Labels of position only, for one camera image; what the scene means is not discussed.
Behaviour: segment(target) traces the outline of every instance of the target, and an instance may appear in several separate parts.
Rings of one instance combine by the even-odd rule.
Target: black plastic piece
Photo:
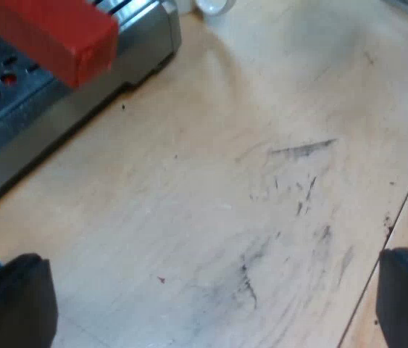
[[[376,314],[389,348],[408,347],[408,249],[383,250]]]
[[[48,260],[24,254],[0,269],[0,347],[49,348],[57,317]]]

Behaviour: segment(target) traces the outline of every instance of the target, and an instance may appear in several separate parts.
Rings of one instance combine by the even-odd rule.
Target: red object
[[[118,24],[85,0],[0,0],[0,36],[77,87],[116,57]]]

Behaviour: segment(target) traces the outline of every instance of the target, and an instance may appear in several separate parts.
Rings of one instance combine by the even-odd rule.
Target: small white object
[[[219,16],[228,12],[236,0],[226,0],[222,6],[215,5],[212,0],[175,0],[180,15],[200,9],[207,16]]]

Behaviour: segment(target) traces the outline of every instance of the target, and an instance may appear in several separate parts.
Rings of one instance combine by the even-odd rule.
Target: black marks
[[[258,246],[255,250],[253,246],[249,247],[242,255],[242,266],[239,268],[239,273],[241,275],[240,286],[238,287],[238,292],[248,292],[250,297],[254,300],[254,310],[258,306],[257,293],[255,292],[254,286],[252,285],[251,279],[249,277],[249,269],[254,266],[254,264],[262,259],[267,251],[268,245],[271,242],[271,237],[268,237],[266,241]]]
[[[302,211],[302,207],[304,206],[304,204],[302,203],[302,202],[299,202],[298,204],[297,204],[297,213],[296,213],[296,216],[299,216],[300,215],[300,212]]]
[[[374,65],[375,64],[375,60],[373,58],[371,58],[371,55],[368,51],[363,52],[364,56],[366,57],[366,60],[368,61],[369,65]]]
[[[257,294],[255,294],[255,290],[252,287],[249,275],[247,274],[246,263],[242,264],[241,266],[241,275],[242,275],[243,290],[248,291],[250,293],[251,298],[254,299],[254,310],[256,310],[257,305],[258,305]]]
[[[312,181],[310,181],[310,187],[309,187],[309,189],[308,189],[307,196],[305,197],[305,200],[307,200],[307,201],[310,200],[310,195],[312,194],[312,189],[313,189],[313,186],[315,186],[316,180],[317,180],[317,177],[315,176],[315,177],[312,179]]]
[[[320,241],[329,241],[331,239],[331,226],[326,225],[325,229],[322,231]]]
[[[394,225],[388,213],[384,217],[384,228],[386,229],[386,238],[388,238],[394,230]]]
[[[287,147],[285,149],[279,149],[279,150],[271,149],[268,151],[268,155],[277,156],[280,154],[284,154],[287,157],[292,157],[295,160],[297,160],[298,158],[301,158],[301,157],[308,157],[313,152],[328,148],[336,140],[337,139],[329,139],[327,141],[319,141],[317,143],[312,143],[312,144],[307,144],[307,145],[297,146],[297,147]]]
[[[350,246],[346,253],[344,254],[344,257],[342,257],[342,263],[341,263],[341,272],[339,273],[339,280],[337,283],[337,286],[341,285],[342,277],[344,276],[344,273],[348,266],[350,265],[351,259],[354,258],[354,247]]]

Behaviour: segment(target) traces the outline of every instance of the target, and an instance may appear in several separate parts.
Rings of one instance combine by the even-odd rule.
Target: smudge
[[[297,204],[297,214],[296,214],[296,216],[299,216],[303,206],[304,206],[304,204],[302,202],[299,202]]]
[[[322,149],[326,149],[336,140],[337,139],[329,139],[327,141],[319,141],[317,143],[312,143],[312,144],[307,144],[307,145],[297,146],[297,147],[287,147],[285,149],[279,149],[279,150],[271,149],[268,151],[268,155],[276,156],[279,154],[284,154],[287,157],[293,157],[296,160],[300,157],[308,157],[313,152],[316,152]]]
[[[310,200],[310,195],[312,194],[312,189],[313,189],[313,186],[315,186],[316,180],[317,180],[317,177],[315,176],[315,177],[312,179],[312,181],[310,182],[310,187],[309,187],[309,189],[308,189],[307,196],[305,197],[305,200],[307,200],[307,201]]]
[[[341,272],[339,273],[339,281],[337,283],[337,286],[341,285],[342,277],[344,276],[344,273],[347,269],[347,267],[350,265],[351,259],[354,258],[354,247],[350,246],[346,253],[344,254],[344,257],[342,257],[342,263],[341,263]]]
[[[313,82],[318,81],[324,74],[326,74],[326,72],[329,70],[331,66],[327,66],[325,67],[323,70],[320,71],[320,73],[313,79]]]
[[[374,65],[375,64],[375,60],[373,58],[371,58],[370,53],[368,51],[363,52],[363,54],[365,55],[368,64],[370,65]]]

